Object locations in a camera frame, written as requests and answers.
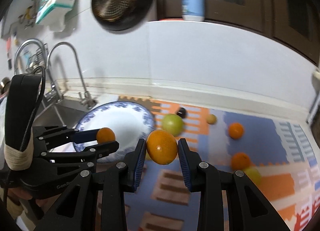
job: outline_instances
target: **stainless steel faucet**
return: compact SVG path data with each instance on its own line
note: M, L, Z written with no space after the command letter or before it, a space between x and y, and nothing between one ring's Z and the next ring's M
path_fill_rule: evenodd
M25 42L23 42L20 47L18 48L16 55L14 57L14 74L16 75L18 73L18 57L21 53L21 51L23 50L24 47L26 47L29 44L35 44L40 48L41 51L41 55L44 59L44 61L47 63L47 67L46 67L46 74L48 75L48 78L50 80L51 83L51 91L49 91L48 93L46 93L44 96L47 99L47 101L50 101L52 98L56 97L57 98L57 102L59 102L60 100L63 99L63 96L61 94L61 91L59 89L59 86L57 84L57 82L54 80L51 71L48 67L48 62L47 62L47 51L44 47L44 44L41 40L38 39L29 39L26 40Z
M71 43L69 43L69 42L59 42L56 45L54 45L54 47L52 47L51 51L48 54L48 58L47 58L47 68L49 67L49 61L50 61L50 57L52 55L52 52L55 50L55 48L59 47L60 45L69 46L71 48L71 50L73 51L74 57L76 59L76 65L77 65L77 68L78 68L78 73L79 73L79 76L80 76L80 79L81 79L82 87L84 89L84 98L82 98L81 92L79 92L79 97L81 99L81 103L83 105L86 105L88 107L88 109L93 108L97 104L97 101L94 100L91 97L90 92L87 90L87 87L86 87L86 85L84 83L84 79L83 79L83 75L82 75L82 71L81 71L81 67L80 67L79 58L78 58L78 54L77 54L76 48Z

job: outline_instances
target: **cable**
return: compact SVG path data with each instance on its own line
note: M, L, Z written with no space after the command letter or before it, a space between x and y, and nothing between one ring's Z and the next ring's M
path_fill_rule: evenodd
M36 100L35 107L33 108L33 111L31 112L30 119L28 121L26 130L24 132L19 152L21 152L25 148L26 136L27 136L27 134L29 132L31 132L32 123L33 123L33 121L34 121L34 119L36 117L36 112L37 112L37 110L38 110L38 108L39 108L39 106L41 104L41 101L42 101L42 98L43 98L43 95L44 95L44 91L45 91L45 68L43 66L38 66L38 67L36 67L34 69L32 74L34 75L38 70L41 70L41 89L40 89L40 93L38 95L38 98ZM7 186L9 185L9 178L10 178L11 172L12 172L12 170L9 169L8 175L7 175L7 178L6 178L6 181L5 181L6 188L4 189L4 193L3 193L3 203L4 203L4 206L6 208L7 208L7 200L8 200L8 188L7 188Z

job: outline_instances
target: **blue floral rim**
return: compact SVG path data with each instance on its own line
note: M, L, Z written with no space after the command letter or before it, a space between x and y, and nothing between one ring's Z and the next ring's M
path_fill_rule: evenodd
M108 110L112 106L115 106L118 108L126 108L129 105L134 105L133 110L135 110L137 112L144 111L143 124L148 126L148 133L142 132L142 135L140 136L140 138L146 139L148 137L148 135L155 129L156 121L154 119L153 114L146 107L144 107L141 104L138 104L136 102L131 102L131 101L114 101L114 102L100 105L100 106L94 108L93 110L89 111L87 114L85 114L81 118L79 123L76 125L76 128L79 129L79 131L84 131L84 127L82 127L81 125L89 122L92 118L94 118L95 112L97 112L98 110L100 110L102 112L102 111ZM72 144L73 144L74 149L77 152L81 152L85 147L84 144L76 144L76 143L72 143Z

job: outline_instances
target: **citrus fruit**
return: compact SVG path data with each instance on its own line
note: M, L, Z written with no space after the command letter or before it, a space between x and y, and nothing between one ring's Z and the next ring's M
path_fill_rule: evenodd
M249 167L244 170L244 173L249 177L249 179L255 184L259 185L261 183L261 174L260 172L253 167Z
M178 154L177 141L172 134L164 130L154 130L148 136L147 151L155 163L169 164Z
M97 142L100 143L106 143L106 142L112 142L116 140L115 133L108 127L103 127L97 132Z
M161 128L173 136L178 136L184 129L184 121L175 114L166 114L162 119Z
M232 123L229 126L228 132L229 132L229 136L232 139L239 139L243 136L244 128L243 128L242 124L240 124L240 123Z
M250 158L245 153L236 153L231 158L231 168L233 170L244 170L250 167Z

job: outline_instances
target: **white plate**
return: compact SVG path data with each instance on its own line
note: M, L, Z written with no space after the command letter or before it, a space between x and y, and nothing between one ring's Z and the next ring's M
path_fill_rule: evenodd
M116 101L101 105L88 112L77 124L80 131L109 127L116 135L119 149L98 162L113 162L122 160L128 152L134 151L139 138L146 139L154 130L153 115L144 106L127 101ZM77 152L86 146L95 145L97 141L76 144Z

